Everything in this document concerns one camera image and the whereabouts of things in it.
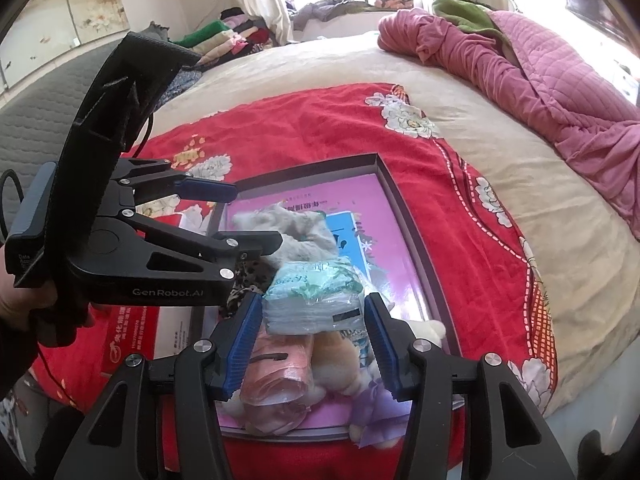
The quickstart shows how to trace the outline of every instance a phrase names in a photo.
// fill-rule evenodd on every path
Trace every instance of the green folded cloth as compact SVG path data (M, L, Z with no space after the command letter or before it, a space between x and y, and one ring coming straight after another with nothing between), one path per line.
M481 34L510 45L507 37L495 26L489 15L481 7L460 0L433 0L431 5L436 16L453 23L467 34Z
M227 27L224 22L216 20L215 22L209 23L206 27L202 27L200 30L187 34L180 41L174 41L174 43L183 46L184 48L193 48L197 44L202 43L209 38L213 38L217 33L222 32L223 30L229 30L229 27Z

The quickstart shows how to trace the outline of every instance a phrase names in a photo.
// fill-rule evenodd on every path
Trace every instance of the rolled pink comforter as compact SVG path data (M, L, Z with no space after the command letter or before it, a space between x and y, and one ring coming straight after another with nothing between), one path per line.
M501 56L495 40L421 9L382 18L378 45L472 82L555 146L640 239L640 110L554 32L514 12L491 18L522 69Z

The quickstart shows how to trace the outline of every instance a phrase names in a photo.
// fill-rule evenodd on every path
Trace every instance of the purple ribbon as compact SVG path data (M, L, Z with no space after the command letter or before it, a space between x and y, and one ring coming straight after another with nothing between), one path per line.
M382 379L369 383L369 387L353 400L351 424L363 428L358 447L378 444L406 433L411 401L396 402L385 390Z

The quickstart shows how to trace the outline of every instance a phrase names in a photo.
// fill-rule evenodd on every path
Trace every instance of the person's arm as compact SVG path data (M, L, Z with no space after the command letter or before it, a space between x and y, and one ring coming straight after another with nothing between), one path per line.
M31 366L38 354L35 335L29 330L30 310L56 302L56 288L14 288L14 277L4 267L0 248L0 399Z

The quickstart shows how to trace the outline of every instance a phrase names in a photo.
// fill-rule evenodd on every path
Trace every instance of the quilted fabric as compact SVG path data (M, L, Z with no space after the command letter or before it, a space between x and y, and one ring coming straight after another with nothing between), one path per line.
M118 43L66 62L0 108L0 173L14 169L25 192L40 166L60 155L82 99ZM11 183L5 187L3 205L10 226L19 205Z
M471 81L548 140L640 238L638 109L554 32L514 12L491 18L522 69L501 56L495 40L465 34L421 9L380 20L378 44Z

